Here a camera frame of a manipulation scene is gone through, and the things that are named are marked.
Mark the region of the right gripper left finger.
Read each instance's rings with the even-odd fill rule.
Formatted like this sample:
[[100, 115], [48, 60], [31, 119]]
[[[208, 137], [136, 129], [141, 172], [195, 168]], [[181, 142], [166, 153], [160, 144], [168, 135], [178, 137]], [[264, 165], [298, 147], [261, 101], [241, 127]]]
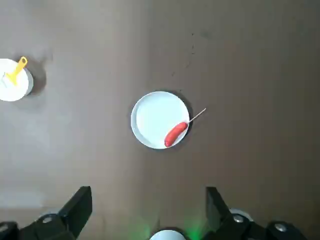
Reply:
[[20, 228], [14, 221], [0, 223], [2, 240], [76, 240], [93, 212], [92, 189], [82, 186], [58, 211], [42, 215]]

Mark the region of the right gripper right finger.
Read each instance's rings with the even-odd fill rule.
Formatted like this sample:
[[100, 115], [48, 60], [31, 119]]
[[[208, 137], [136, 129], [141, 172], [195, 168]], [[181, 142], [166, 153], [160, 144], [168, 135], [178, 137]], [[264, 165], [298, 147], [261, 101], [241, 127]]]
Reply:
[[216, 187], [205, 189], [209, 230], [204, 240], [305, 240], [293, 224], [271, 221], [263, 227], [241, 213], [232, 213]]

